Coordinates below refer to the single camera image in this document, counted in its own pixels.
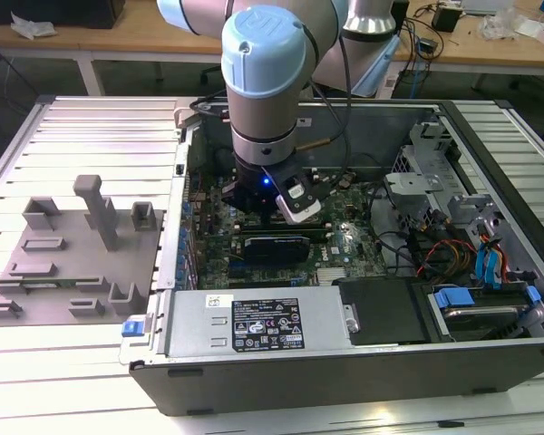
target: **warning label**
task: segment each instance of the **warning label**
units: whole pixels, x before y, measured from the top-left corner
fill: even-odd
[[[304,349],[298,299],[232,302],[232,335],[236,352]]]

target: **metal bracket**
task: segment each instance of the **metal bracket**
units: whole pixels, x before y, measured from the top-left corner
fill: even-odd
[[[450,199],[447,208],[454,224],[469,225],[490,203],[490,195],[457,195]]]

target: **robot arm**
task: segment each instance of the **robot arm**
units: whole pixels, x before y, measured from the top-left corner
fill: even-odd
[[[222,41],[238,180],[222,200],[296,224],[321,208],[296,163],[299,94],[347,21],[348,0],[158,0],[170,24]],[[342,75],[342,64],[339,72]]]

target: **slotted aluminum surface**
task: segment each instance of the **slotted aluminum surface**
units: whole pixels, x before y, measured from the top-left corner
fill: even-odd
[[[71,133],[65,139],[68,141],[60,141],[59,138],[45,140],[48,135],[44,135],[44,131],[40,133],[41,140],[34,140],[39,124],[45,122],[44,113],[56,110],[90,111],[88,123],[96,124],[98,131],[102,131],[103,124],[107,127],[111,124],[101,121],[102,118],[92,118],[96,111],[110,118],[112,115],[107,111],[166,112],[173,103],[171,99],[80,98],[59,99],[54,108],[35,109],[35,116],[29,118],[15,140],[20,141],[20,146],[15,148],[11,159],[5,159],[5,170],[0,174],[0,191],[18,195],[0,197],[0,228],[4,229],[0,229],[0,266],[18,239],[18,228],[23,224],[17,218],[28,199],[24,193],[30,191],[27,184],[17,186],[17,182],[39,183],[46,189],[60,189],[62,195],[54,197],[58,207],[84,209],[81,201],[65,196],[68,193],[67,183],[76,174],[82,173],[83,168],[93,169],[101,174],[103,180],[139,183],[139,192],[151,192],[149,196],[138,196],[128,190],[126,184],[112,185],[110,189],[116,208],[130,207],[136,198],[151,199],[157,208],[162,209],[167,209],[169,204],[167,186],[164,187],[165,191],[159,192],[151,188],[160,186],[162,181],[171,177],[172,152],[160,152],[168,150],[174,143],[167,131],[162,133],[165,140],[157,140],[156,137],[149,140],[142,140],[141,137],[110,140],[105,137],[105,140],[101,140],[93,134],[87,141],[77,140],[76,135]],[[68,123],[79,121],[65,121],[64,128]],[[158,127],[163,122],[170,121],[158,119],[152,125]],[[126,128],[128,124],[133,126],[131,121],[124,124]],[[55,143],[65,145],[58,147],[53,145]],[[28,157],[44,153],[49,159],[57,159],[52,156],[58,155],[59,160],[50,161],[58,161],[60,166],[16,166],[23,161],[22,157],[27,157],[21,155],[27,151],[30,154]],[[84,160],[75,163],[80,155],[96,157],[112,153],[123,154],[123,157],[124,154],[154,157],[162,154],[161,162],[164,164],[149,166],[148,161],[131,159],[132,166],[109,167],[102,166],[103,160],[96,158],[91,161],[99,163],[98,166],[85,166]],[[120,344],[121,326],[115,324],[0,328],[0,435],[544,434],[544,374],[500,394],[171,419],[157,411],[153,402],[128,374],[127,367],[118,363]],[[378,373],[367,373],[367,376],[378,376]],[[273,381],[255,380],[262,394],[266,394],[266,382]],[[440,429],[438,421],[459,421],[465,427]]]
[[[0,273],[26,226],[30,197],[86,210],[75,178],[97,174],[116,209],[150,201],[167,211],[178,146],[173,98],[57,98],[37,111],[0,177]]]
[[[493,101],[457,101],[458,110],[544,226],[544,142],[513,110]],[[460,164],[479,193],[483,182],[465,156]]]

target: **workbench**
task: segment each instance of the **workbench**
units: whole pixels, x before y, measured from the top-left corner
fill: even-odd
[[[102,194],[117,209],[150,201],[169,219],[179,152],[175,102],[59,97],[36,104],[0,160],[0,272],[26,225],[20,213],[31,196],[53,196],[60,210],[86,209],[73,195],[77,174],[99,174]],[[520,191],[536,189],[537,183],[544,188],[539,177],[544,143],[515,111],[505,114],[485,101],[457,101],[457,106]],[[521,152],[527,173],[515,165]],[[474,167],[467,170],[475,176]],[[544,199],[536,200],[544,206]],[[167,418],[119,364],[120,345],[120,324],[0,327],[0,435],[430,435],[441,426],[447,428],[444,435],[544,434],[544,373],[506,393]]]
[[[430,0],[413,0],[409,16]],[[540,0],[518,0],[519,11],[537,19]],[[432,14],[421,18],[430,23]],[[544,75],[544,45],[520,36],[515,41],[484,41],[477,35],[481,18],[460,20],[453,34],[443,34],[445,49],[431,66],[432,71],[452,73],[498,73]],[[125,9],[111,30],[57,26],[58,35],[27,40],[9,26],[0,26],[0,51],[5,56],[73,59],[77,62],[89,95],[104,95],[101,79],[92,62],[143,61],[176,63],[219,63],[219,41],[186,33],[163,20],[153,0],[127,0]],[[417,32],[428,32],[418,25]],[[402,44],[391,64],[378,97],[391,98],[396,78],[409,56]]]

